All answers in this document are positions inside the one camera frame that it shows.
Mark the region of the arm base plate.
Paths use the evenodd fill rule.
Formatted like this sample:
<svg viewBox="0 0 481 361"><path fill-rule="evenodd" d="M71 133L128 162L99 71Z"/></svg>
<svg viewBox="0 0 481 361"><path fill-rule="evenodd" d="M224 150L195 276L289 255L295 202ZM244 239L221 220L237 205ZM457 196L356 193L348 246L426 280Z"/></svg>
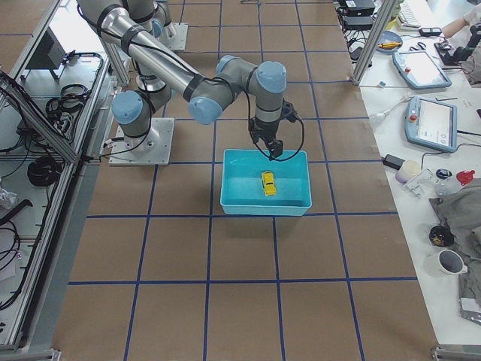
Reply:
<svg viewBox="0 0 481 361"><path fill-rule="evenodd" d="M136 139L125 138L121 127L116 129L120 141L113 143L113 156L108 163L112 166L168 165L175 119L154 117L147 136Z"/></svg>
<svg viewBox="0 0 481 361"><path fill-rule="evenodd" d="M162 26L159 41L173 51L184 51L188 35L187 23L171 23L169 26Z"/></svg>

